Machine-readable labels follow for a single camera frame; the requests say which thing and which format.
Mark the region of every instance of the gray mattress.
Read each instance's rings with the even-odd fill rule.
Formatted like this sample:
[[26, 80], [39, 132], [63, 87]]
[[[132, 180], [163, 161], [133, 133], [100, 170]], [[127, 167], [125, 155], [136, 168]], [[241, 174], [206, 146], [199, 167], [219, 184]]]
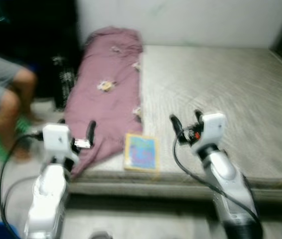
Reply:
[[[145, 46], [142, 56], [144, 134], [159, 141], [157, 174], [124, 171], [123, 155], [87, 169], [72, 184], [85, 194], [209, 199], [209, 189], [174, 163], [169, 115], [183, 126], [193, 111], [222, 111], [228, 128], [221, 147], [250, 180], [259, 201], [282, 202], [282, 61], [262, 49]], [[178, 156], [203, 175], [188, 146]]]

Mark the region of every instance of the knee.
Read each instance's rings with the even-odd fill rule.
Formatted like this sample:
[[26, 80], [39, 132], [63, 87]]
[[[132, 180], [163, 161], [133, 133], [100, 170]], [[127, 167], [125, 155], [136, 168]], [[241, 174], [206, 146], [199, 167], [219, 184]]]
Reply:
[[37, 85], [37, 76], [32, 71], [22, 68], [17, 72], [13, 82], [18, 86], [35, 87]]
[[6, 90], [1, 98], [0, 111], [8, 117], [19, 116], [20, 100], [12, 91]]

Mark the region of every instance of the colorful book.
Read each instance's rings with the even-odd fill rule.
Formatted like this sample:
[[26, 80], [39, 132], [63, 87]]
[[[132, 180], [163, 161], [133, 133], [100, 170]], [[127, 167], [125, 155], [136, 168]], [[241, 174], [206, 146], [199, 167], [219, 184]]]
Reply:
[[158, 146], [154, 137], [127, 134], [124, 169], [155, 172], [159, 169]]

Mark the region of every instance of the black cable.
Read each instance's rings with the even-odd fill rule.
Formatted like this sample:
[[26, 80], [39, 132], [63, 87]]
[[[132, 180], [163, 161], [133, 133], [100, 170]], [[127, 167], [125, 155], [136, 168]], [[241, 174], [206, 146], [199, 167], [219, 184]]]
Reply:
[[17, 145], [25, 138], [28, 138], [28, 137], [34, 137], [36, 138], [37, 135], [35, 134], [25, 134], [25, 135], [22, 135], [20, 136], [16, 142], [13, 144], [13, 146], [11, 147], [10, 151], [8, 152], [7, 156], [6, 156], [6, 159], [4, 161], [4, 163], [2, 164], [2, 167], [1, 167], [1, 170], [0, 170], [0, 217], [1, 217], [1, 220], [2, 222], [4, 223], [4, 225], [6, 226], [7, 230], [9, 231], [9, 233], [13, 236], [14, 239], [20, 239], [16, 233], [13, 231], [13, 229], [11, 228], [11, 226], [9, 225], [7, 219], [6, 219], [6, 213], [5, 213], [5, 210], [4, 210], [4, 205], [2, 203], [2, 198], [1, 198], [1, 194], [2, 194], [2, 178], [3, 178], [3, 172], [5, 170], [5, 167], [10, 159], [10, 157], [12, 156], [14, 150], [16, 149]]
[[261, 222], [259, 220], [259, 218], [257, 217], [257, 215], [251, 211], [247, 206], [245, 206], [244, 204], [242, 204], [241, 202], [237, 201], [236, 199], [234, 199], [233, 197], [231, 197], [230, 195], [226, 194], [223, 190], [217, 188], [216, 186], [212, 185], [211, 183], [208, 183], [207, 181], [205, 181], [204, 179], [200, 178], [199, 176], [197, 176], [196, 174], [192, 173], [189, 169], [187, 169], [186, 167], [184, 167], [180, 161], [177, 158], [176, 155], [176, 144], [177, 144], [177, 140], [179, 138], [179, 136], [185, 131], [185, 130], [189, 130], [190, 127], [187, 128], [183, 128], [182, 131], [180, 131], [173, 142], [173, 156], [174, 156], [174, 160], [176, 162], [176, 164], [181, 168], [181, 170], [183, 170], [186, 174], [188, 174], [190, 177], [192, 177], [193, 179], [195, 179], [197, 182], [199, 182], [200, 184], [210, 188], [212, 191], [224, 196], [225, 198], [227, 198], [228, 200], [230, 200], [231, 202], [233, 202], [234, 204], [236, 204], [237, 206], [241, 207], [243, 210], [245, 210], [254, 220], [255, 223], [259, 226], [259, 229], [261, 230], [261, 233], [263, 233], [262, 230], [262, 225]]
[[5, 197], [4, 197], [4, 201], [3, 201], [3, 209], [5, 211], [5, 214], [6, 214], [6, 207], [7, 207], [7, 204], [8, 204], [8, 200], [9, 200], [9, 197], [10, 197], [10, 194], [12, 192], [12, 190], [20, 183], [23, 183], [23, 182], [26, 182], [26, 181], [29, 181], [29, 180], [34, 180], [38, 178], [38, 175], [36, 176], [31, 176], [31, 177], [27, 177], [27, 178], [22, 178], [22, 179], [19, 179], [18, 181], [14, 182], [10, 187], [9, 189], [7, 190], [6, 194], [5, 194]]

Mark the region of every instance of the purple blanket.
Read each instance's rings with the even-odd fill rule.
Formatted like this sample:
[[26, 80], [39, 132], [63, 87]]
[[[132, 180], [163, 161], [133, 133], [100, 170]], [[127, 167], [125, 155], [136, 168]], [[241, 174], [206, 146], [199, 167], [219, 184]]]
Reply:
[[126, 133], [142, 132], [135, 112], [140, 105], [135, 63], [141, 52], [142, 44], [134, 30], [109, 27], [88, 39], [65, 120], [75, 138], [85, 138], [91, 120], [97, 126], [94, 147], [81, 151], [80, 163], [72, 170], [74, 176], [92, 163], [121, 152]]

